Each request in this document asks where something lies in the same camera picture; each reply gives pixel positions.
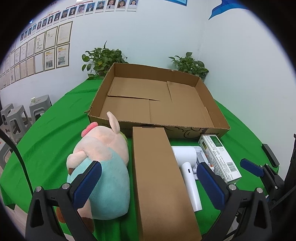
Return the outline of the pink pig plush toy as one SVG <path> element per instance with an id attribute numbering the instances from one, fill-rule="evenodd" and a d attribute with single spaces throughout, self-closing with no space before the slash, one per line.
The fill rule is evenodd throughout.
<path id="1" fill-rule="evenodd" d="M 130 178 L 128 145 L 120 131 L 116 117 L 107 112 L 109 127 L 90 123 L 81 133 L 81 140 L 67 157 L 67 182 L 72 183 L 88 166 L 97 161 L 102 172 L 78 213 L 90 232 L 94 232 L 94 220 L 111 220 L 125 215 L 130 205 Z"/>

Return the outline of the white green medicine box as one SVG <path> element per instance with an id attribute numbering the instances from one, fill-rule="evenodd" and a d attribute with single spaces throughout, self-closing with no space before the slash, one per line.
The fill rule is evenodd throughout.
<path id="1" fill-rule="evenodd" d="M 235 184 L 242 176 L 222 142 L 214 134 L 202 134 L 199 145 L 214 167 L 214 173 L 227 184 Z"/>

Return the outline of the white handheld fan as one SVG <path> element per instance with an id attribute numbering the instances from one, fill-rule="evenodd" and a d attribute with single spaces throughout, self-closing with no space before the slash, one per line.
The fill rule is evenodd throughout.
<path id="1" fill-rule="evenodd" d="M 197 168 L 197 152 L 201 148 L 197 146 L 172 146 L 171 148 L 180 168 L 193 211 L 200 211 L 202 204 L 194 175 Z"/>

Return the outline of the long brown cardboard box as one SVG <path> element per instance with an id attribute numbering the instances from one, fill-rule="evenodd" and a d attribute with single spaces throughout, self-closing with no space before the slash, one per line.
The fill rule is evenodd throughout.
<path id="1" fill-rule="evenodd" d="M 139 240 L 201 240 L 163 128 L 133 127 L 132 173 Z"/>

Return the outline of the white folding phone stand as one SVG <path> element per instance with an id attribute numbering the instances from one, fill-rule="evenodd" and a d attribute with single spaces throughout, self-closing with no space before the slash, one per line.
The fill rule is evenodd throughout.
<path id="1" fill-rule="evenodd" d="M 214 166 L 210 164 L 210 162 L 208 161 L 206 155 L 204 154 L 204 152 L 200 146 L 194 146 L 193 148 L 196 151 L 196 164 L 193 168 L 193 174 L 194 174 L 195 180 L 198 180 L 197 167 L 200 163 L 205 162 L 210 167 L 210 169 L 212 171 L 214 171 Z"/>

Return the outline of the black remote on table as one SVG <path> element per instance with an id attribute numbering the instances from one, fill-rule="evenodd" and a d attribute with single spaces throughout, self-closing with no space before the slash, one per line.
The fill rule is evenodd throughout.
<path id="1" fill-rule="evenodd" d="M 276 158 L 275 154 L 273 153 L 273 151 L 271 150 L 271 148 L 269 147 L 268 144 L 262 144 L 261 148 L 263 149 L 263 151 L 265 152 L 267 158 L 269 159 L 269 162 L 271 163 L 271 165 L 275 168 L 278 167 L 280 165 L 278 159 Z"/>

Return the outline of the green tablecloth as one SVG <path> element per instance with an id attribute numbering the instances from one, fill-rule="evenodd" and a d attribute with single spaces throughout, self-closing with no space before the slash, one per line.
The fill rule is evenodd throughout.
<path id="1" fill-rule="evenodd" d="M 89 124 L 86 110 L 102 82 L 85 80 L 66 93 L 45 115 L 34 123 L 19 142 L 17 148 L 26 165 L 33 189 L 42 186 L 44 189 L 59 188 L 67 179 L 66 158 L 72 153 L 81 137 L 82 130 Z M 263 188 L 258 177 L 240 168 L 240 160 L 247 158 L 257 165 L 268 164 L 269 159 L 261 148 L 261 141 L 255 134 L 222 104 L 217 106 L 225 116 L 230 130 L 220 141 L 238 167 L 242 178 L 236 183 L 241 190 L 253 191 Z M 131 200 L 126 215 L 108 221 L 95 221 L 94 235 L 98 240 L 139 240 L 137 219 L 133 195 L 132 165 L 129 163 Z M 216 210 L 202 185 L 197 182 L 202 202 L 202 211 L 195 213 L 201 234 L 212 226 L 220 211 Z M 15 153 L 9 158 L 1 175 L 1 194 L 4 205 L 17 205 L 25 213 L 31 202 L 22 167 Z"/>

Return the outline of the grey plastic stool front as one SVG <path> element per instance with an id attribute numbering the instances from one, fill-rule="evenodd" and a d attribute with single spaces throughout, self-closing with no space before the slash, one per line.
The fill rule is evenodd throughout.
<path id="1" fill-rule="evenodd" d="M 1 117 L 15 143 L 18 143 L 32 126 L 23 105 L 14 107 L 12 103 L 7 104 L 1 110 Z"/>

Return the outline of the grey plastic stool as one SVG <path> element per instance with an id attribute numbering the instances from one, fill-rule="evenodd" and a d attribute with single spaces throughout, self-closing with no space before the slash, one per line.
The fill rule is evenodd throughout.
<path id="1" fill-rule="evenodd" d="M 51 106 L 50 96 L 43 95 L 34 98 L 35 102 L 31 102 L 29 110 L 32 118 L 32 123 L 35 123 Z"/>
<path id="2" fill-rule="evenodd" d="M 32 126 L 23 105 L 14 107 L 12 103 L 7 104 L 1 110 L 1 117 L 15 143 L 18 143 Z"/>

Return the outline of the large open cardboard tray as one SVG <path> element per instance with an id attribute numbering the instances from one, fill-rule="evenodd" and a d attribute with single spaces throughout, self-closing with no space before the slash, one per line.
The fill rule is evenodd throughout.
<path id="1" fill-rule="evenodd" d="M 135 126 L 161 127 L 169 138 L 222 137 L 230 126 L 201 78 L 164 68 L 114 63 L 88 110 L 91 122 L 109 126 L 107 112 L 121 131 Z"/>

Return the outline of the right potted green plant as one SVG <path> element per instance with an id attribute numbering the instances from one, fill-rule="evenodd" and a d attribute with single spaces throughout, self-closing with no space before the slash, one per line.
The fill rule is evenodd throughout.
<path id="1" fill-rule="evenodd" d="M 188 73 L 200 77 L 201 80 L 205 80 L 209 70 L 205 67 L 204 63 L 200 60 L 195 60 L 192 57 L 192 52 L 187 52 L 185 57 L 178 55 L 170 56 L 173 65 L 178 71 Z"/>

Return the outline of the potted green plant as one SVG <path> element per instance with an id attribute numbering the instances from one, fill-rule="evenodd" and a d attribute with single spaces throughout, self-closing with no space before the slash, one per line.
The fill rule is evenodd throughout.
<path id="1" fill-rule="evenodd" d="M 192 52 L 187 52 L 185 57 L 178 55 L 170 56 L 173 65 L 178 71 L 188 73 L 200 77 L 201 80 L 205 80 L 209 70 L 205 67 L 204 63 L 200 60 L 195 60 L 192 57 Z"/>
<path id="2" fill-rule="evenodd" d="M 109 49 L 106 43 L 102 48 L 94 48 L 92 51 L 85 51 L 81 58 L 84 64 L 82 71 L 87 71 L 87 80 L 105 77 L 114 63 L 128 64 L 127 57 L 119 49 Z"/>

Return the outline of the left potted green plant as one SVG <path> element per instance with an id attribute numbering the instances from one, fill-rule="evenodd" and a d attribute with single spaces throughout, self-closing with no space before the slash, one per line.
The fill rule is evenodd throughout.
<path id="1" fill-rule="evenodd" d="M 87 80 L 105 77 L 114 63 L 128 64 L 127 57 L 119 49 L 109 49 L 106 43 L 102 48 L 94 48 L 92 51 L 85 51 L 81 58 L 84 64 L 82 71 L 87 71 Z"/>

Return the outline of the framed certificates on wall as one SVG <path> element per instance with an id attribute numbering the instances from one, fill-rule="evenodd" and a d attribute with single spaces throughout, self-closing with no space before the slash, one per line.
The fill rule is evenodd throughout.
<path id="1" fill-rule="evenodd" d="M 21 45 L 12 45 L 1 63 L 1 89 L 33 75 L 70 64 L 70 40 L 73 22 L 54 26 L 25 41 L 29 35 L 21 35 Z"/>

